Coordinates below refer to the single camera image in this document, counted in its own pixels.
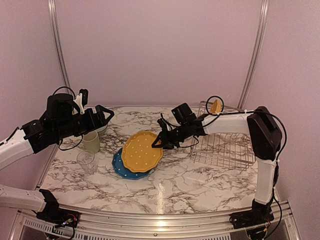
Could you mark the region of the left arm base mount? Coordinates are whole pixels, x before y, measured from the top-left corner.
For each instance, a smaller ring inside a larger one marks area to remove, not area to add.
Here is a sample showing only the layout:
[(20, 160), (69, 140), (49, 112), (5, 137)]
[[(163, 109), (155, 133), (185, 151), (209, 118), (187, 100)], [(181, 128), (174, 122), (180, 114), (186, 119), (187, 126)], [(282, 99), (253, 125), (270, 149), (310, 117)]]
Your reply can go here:
[(49, 223), (55, 224), (56, 228), (78, 226), (80, 213), (78, 211), (68, 209), (54, 209), (48, 211), (37, 212), (36, 217)]

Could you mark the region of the blue polka dot plate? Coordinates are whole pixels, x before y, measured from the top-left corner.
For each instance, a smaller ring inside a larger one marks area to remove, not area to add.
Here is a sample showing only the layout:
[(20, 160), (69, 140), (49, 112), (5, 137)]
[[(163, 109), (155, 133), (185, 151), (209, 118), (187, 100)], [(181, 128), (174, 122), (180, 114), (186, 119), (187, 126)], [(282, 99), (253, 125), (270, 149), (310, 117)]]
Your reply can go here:
[(138, 179), (144, 178), (149, 175), (151, 170), (146, 171), (146, 172), (132, 172), (131, 170), (126, 168), (124, 166), (124, 162), (122, 159), (122, 151), (123, 151), (123, 148), (120, 148), (113, 155), (113, 158), (111, 161), (113, 169), (116, 174), (118, 174), (119, 176), (121, 176), (122, 178), (127, 179), (127, 180), (138, 180)]

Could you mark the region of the pale green mug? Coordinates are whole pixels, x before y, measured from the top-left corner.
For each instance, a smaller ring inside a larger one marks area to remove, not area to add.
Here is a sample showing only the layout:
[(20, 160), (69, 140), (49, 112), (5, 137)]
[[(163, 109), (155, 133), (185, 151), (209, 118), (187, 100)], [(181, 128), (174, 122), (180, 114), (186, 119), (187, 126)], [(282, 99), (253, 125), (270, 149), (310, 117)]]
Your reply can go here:
[(94, 154), (100, 151), (100, 139), (97, 131), (91, 131), (83, 135), (82, 141), (78, 146), (79, 149), (89, 150)]

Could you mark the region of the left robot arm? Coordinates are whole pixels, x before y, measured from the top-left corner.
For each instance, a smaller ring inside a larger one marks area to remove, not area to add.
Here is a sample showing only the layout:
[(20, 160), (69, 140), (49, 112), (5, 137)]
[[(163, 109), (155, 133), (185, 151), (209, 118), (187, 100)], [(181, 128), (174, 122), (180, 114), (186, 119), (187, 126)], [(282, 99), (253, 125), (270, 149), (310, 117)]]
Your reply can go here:
[[(32, 120), (0, 142), (0, 168), (3, 170), (15, 162), (35, 155), (51, 145), (60, 145), (69, 137), (84, 137), (106, 126), (115, 113), (102, 105), (85, 108), (88, 91), (81, 89), (78, 95), (53, 93), (39, 119)], [(63, 219), (59, 203), (48, 190), (27, 190), (0, 184), (2, 207), (43, 212), (53, 223)]]

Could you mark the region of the white green bowl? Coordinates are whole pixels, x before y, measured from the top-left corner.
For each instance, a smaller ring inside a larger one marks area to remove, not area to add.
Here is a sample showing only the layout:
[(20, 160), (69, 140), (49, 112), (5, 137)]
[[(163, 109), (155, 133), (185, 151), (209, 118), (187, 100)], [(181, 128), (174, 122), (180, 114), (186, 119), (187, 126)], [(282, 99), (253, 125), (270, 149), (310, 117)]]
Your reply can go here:
[(108, 128), (108, 124), (106, 124), (105, 126), (102, 126), (102, 127), (98, 128), (98, 129), (96, 130), (98, 136), (99, 136), (99, 137), (102, 137), (102, 136), (106, 133), (107, 128)]

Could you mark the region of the yellow plate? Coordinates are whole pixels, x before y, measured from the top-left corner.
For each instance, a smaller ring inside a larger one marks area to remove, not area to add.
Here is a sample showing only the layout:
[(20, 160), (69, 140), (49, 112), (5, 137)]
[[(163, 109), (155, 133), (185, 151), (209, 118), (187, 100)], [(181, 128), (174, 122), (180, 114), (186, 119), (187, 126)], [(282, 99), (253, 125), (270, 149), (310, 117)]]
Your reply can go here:
[(133, 173), (145, 173), (155, 168), (163, 157), (162, 148), (153, 148), (157, 134), (140, 131), (131, 136), (122, 148), (124, 167)]
[(223, 111), (222, 102), (221, 100), (217, 99), (212, 103), (209, 113), (215, 115), (215, 114), (221, 113), (222, 111)]

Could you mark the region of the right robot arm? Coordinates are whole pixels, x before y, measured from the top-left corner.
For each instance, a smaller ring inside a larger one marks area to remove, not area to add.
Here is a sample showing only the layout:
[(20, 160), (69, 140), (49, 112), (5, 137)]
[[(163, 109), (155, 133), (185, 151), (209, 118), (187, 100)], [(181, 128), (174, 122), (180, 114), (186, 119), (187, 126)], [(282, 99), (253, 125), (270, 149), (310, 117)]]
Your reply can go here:
[(268, 213), (274, 200), (274, 187), (279, 175), (279, 154), (283, 151), (287, 133), (279, 127), (281, 121), (265, 106), (255, 110), (238, 112), (205, 113), (200, 116), (187, 103), (172, 109), (178, 125), (172, 125), (163, 117), (158, 119), (160, 133), (152, 143), (152, 148), (171, 150), (190, 137), (214, 134), (241, 134), (249, 137), (257, 160), (257, 189), (252, 201), (252, 209), (247, 219), (258, 224)]

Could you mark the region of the clear drinking glass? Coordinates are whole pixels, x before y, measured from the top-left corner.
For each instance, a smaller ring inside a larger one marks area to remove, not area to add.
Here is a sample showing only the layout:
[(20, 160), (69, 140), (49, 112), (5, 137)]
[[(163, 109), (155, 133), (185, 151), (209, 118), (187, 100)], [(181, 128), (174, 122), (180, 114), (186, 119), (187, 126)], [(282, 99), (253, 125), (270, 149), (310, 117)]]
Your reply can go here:
[(81, 166), (85, 173), (94, 175), (97, 172), (98, 166), (95, 159), (95, 154), (90, 150), (81, 151), (76, 157), (77, 163)]

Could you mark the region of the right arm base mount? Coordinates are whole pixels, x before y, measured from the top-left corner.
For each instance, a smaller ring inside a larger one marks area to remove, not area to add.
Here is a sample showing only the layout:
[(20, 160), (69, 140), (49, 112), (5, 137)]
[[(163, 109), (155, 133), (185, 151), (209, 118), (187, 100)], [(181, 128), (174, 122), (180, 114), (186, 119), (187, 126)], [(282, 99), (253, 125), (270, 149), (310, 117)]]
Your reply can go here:
[(262, 213), (259, 210), (247, 210), (232, 213), (229, 222), (233, 225), (234, 229), (241, 229), (269, 223), (274, 219), (272, 211)]

